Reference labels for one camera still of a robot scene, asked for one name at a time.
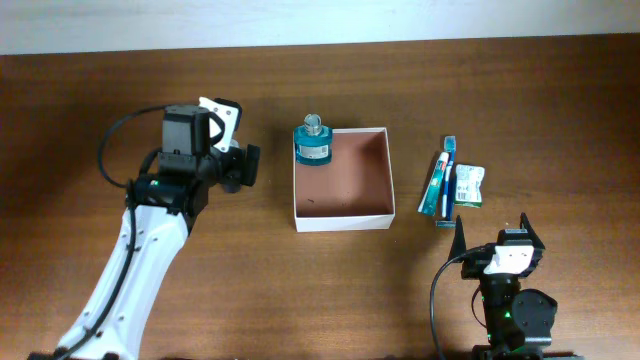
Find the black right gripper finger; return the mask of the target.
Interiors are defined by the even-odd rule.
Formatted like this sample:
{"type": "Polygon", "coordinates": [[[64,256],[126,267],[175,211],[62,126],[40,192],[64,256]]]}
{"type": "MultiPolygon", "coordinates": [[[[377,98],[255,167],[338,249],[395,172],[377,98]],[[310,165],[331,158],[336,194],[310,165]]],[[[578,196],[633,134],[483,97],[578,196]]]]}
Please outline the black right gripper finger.
{"type": "Polygon", "coordinates": [[[461,216],[458,215],[456,217],[455,232],[454,232],[454,237],[453,237],[448,259],[459,261],[460,258],[466,253],[466,251],[467,251],[467,247],[466,247],[463,223],[462,223],[461,216]]]}
{"type": "Polygon", "coordinates": [[[527,215],[524,212],[522,212],[520,215],[520,227],[526,231],[528,238],[531,240],[532,245],[535,249],[544,248],[543,242],[540,240],[539,236],[534,231],[527,215]]]}

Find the blue disposable razor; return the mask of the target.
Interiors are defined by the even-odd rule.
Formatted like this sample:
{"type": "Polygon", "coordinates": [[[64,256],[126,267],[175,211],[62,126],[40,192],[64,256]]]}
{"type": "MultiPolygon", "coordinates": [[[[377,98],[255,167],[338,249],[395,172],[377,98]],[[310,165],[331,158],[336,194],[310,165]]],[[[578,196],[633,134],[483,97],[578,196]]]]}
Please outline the blue disposable razor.
{"type": "Polygon", "coordinates": [[[454,228],[456,226],[456,222],[453,219],[455,187],[456,187],[456,176],[452,175],[448,185],[446,215],[443,219],[436,221],[437,228],[454,228]]]}

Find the green Colgate toothpaste tube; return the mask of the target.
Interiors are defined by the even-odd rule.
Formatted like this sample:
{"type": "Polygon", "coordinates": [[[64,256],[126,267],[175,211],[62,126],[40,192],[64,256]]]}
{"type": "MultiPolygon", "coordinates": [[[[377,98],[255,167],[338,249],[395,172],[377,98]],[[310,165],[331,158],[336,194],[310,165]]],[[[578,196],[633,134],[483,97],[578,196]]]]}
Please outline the green Colgate toothpaste tube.
{"type": "Polygon", "coordinates": [[[435,162],[433,173],[428,182],[427,189],[418,207],[419,213],[427,216],[435,215],[438,207],[439,194],[448,162],[449,153],[442,152],[435,162]]]}

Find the green white soap packet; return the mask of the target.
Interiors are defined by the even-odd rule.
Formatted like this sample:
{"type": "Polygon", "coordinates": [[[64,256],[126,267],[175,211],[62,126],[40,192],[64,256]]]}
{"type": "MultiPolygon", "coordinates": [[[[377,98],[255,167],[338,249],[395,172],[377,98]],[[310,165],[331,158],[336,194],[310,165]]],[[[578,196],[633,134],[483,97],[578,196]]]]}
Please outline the green white soap packet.
{"type": "Polygon", "coordinates": [[[458,164],[455,172],[454,203],[459,206],[480,208],[483,204],[481,185],[485,177],[485,168],[458,164]]]}

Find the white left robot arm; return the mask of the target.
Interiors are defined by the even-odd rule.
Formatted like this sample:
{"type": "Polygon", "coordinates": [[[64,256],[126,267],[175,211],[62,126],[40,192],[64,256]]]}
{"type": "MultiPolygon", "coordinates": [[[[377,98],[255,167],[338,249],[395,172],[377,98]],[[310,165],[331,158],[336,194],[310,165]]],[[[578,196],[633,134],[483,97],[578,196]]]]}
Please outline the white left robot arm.
{"type": "Polygon", "coordinates": [[[125,211],[114,250],[54,359],[136,359],[170,264],[186,243],[209,191],[251,187],[259,147],[234,138],[241,106],[222,98],[161,106],[162,144],[122,184],[125,211]]]}

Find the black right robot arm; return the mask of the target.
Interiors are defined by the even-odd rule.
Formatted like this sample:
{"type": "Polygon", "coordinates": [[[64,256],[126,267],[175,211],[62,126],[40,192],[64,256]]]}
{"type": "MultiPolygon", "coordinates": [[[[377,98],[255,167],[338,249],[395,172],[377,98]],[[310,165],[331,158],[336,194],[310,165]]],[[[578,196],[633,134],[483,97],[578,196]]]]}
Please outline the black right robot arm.
{"type": "Polygon", "coordinates": [[[503,229],[494,243],[467,248],[462,219],[455,221],[455,234],[448,260],[460,263],[461,278],[477,280],[482,296],[486,345],[471,350],[473,360],[570,360],[575,353],[547,353],[558,303],[537,289],[524,289],[528,277],[543,257],[545,245],[527,216],[520,225],[503,229]]]}

